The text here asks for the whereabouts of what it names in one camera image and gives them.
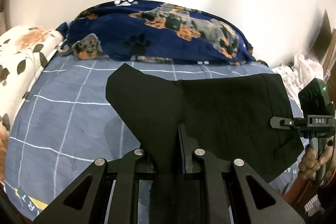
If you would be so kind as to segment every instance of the floral pillow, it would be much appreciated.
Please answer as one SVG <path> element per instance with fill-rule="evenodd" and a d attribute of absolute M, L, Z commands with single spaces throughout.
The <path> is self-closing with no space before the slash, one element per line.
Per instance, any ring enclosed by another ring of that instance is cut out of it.
<path fill-rule="evenodd" d="M 61 40 L 57 31 L 28 26 L 16 26 L 0 36 L 0 182 L 16 114 Z"/>

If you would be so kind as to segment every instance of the black garment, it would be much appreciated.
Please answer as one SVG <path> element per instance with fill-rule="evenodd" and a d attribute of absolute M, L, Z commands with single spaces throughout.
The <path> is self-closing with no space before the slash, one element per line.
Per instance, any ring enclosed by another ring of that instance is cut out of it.
<path fill-rule="evenodd" d="M 170 175 L 177 172 L 179 123 L 185 124 L 187 135 L 197 139 L 200 148 L 223 160 L 245 160 L 266 182 L 279 176 L 303 151 L 297 132 L 270 126 L 273 116 L 293 117 L 278 74 L 169 81 L 124 64 L 108 78 L 106 99 L 155 163 L 158 176 L 151 199 L 156 205 L 162 203 L 162 208 L 178 207 L 182 214 L 186 212 L 183 204 L 190 206 L 192 199 L 177 202 L 174 195 L 189 197 L 197 185 L 181 186 L 183 182 L 177 183 L 179 178 Z"/>

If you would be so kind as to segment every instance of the metal screw head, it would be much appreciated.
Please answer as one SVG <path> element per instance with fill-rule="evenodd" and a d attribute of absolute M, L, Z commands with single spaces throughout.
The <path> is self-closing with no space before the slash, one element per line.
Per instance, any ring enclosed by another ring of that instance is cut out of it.
<path fill-rule="evenodd" d="M 94 163 L 95 163 L 95 165 L 101 166 L 101 165 L 103 165 L 103 164 L 105 163 L 105 160 L 102 159 L 102 158 L 100 158 L 100 159 L 96 159 L 96 160 L 94 161 Z"/>
<path fill-rule="evenodd" d="M 235 161 L 233 163 L 237 166 L 243 166 L 244 165 L 244 161 L 241 160 L 241 159 L 235 159 Z"/>
<path fill-rule="evenodd" d="M 205 154 L 205 151 L 203 149 L 196 149 L 195 154 L 199 156 L 203 156 Z"/>
<path fill-rule="evenodd" d="M 141 156 L 145 153 L 145 150 L 138 148 L 134 150 L 134 154 L 136 154 L 137 156 Z"/>

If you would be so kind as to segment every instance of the black mount clamp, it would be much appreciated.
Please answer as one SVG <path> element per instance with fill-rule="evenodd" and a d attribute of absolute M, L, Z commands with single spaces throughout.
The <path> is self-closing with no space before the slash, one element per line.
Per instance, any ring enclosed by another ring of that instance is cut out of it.
<path fill-rule="evenodd" d="M 246 162 L 220 160 L 200 149 L 179 125 L 182 173 L 199 180 L 203 224 L 291 223 L 304 220 Z M 154 180 L 155 169 L 143 149 L 121 159 L 95 160 L 34 220 L 33 224 L 137 223 L 139 180 Z M 108 202 L 114 185 L 110 210 Z"/>
<path fill-rule="evenodd" d="M 309 139 L 318 160 L 328 139 L 335 136 L 335 107 L 327 92 L 327 83 L 314 78 L 298 94 L 304 118 L 272 117 L 272 128 L 296 130 L 301 138 Z M 316 172 L 314 180 L 324 183 L 326 165 Z"/>

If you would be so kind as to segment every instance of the bed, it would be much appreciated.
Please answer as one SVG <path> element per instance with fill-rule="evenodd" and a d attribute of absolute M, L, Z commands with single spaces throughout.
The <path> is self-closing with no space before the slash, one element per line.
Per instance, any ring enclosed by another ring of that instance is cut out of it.
<path fill-rule="evenodd" d="M 255 62 L 242 66 L 127 63 L 168 80 L 273 73 Z M 115 160 L 139 147 L 105 99 L 106 80 L 121 64 L 57 55 L 26 97 L 8 141 L 5 189 L 27 218 L 34 219 L 96 158 Z M 290 102 L 293 115 L 302 116 L 296 103 Z M 279 194 L 290 189 L 299 161 L 270 183 Z M 148 221 L 149 188 L 148 182 L 141 182 L 139 223 Z"/>
<path fill-rule="evenodd" d="M 107 78 L 123 63 L 167 80 L 273 73 L 264 62 L 256 62 L 252 45 L 229 22 L 155 1 L 96 5 L 81 12 L 69 25 L 61 24 L 54 33 L 25 28 L 29 35 L 44 32 L 54 43 L 47 58 L 43 58 L 46 47 L 41 45 L 46 41 L 41 41 L 40 36 L 25 41 L 33 57 L 39 57 L 39 73 L 22 89 L 12 111 L 12 126 L 7 128 L 10 136 L 5 140 L 8 148 L 4 191 L 19 213 L 30 220 L 95 159 L 119 159 L 139 147 L 105 98 Z M 8 32 L 1 36 L 3 47 L 7 36 Z M 60 37 L 64 41 L 54 55 Z M 169 58 L 150 57 L 164 54 Z M 20 63 L 18 60 L 13 65 L 18 76 L 31 72 Z M 302 112 L 290 95 L 289 100 L 293 116 L 301 117 Z M 304 146 L 308 144 L 303 139 L 302 142 Z M 279 195 L 291 188 L 303 153 L 270 182 Z M 140 182 L 139 223 L 148 223 L 150 186 L 150 182 Z"/>

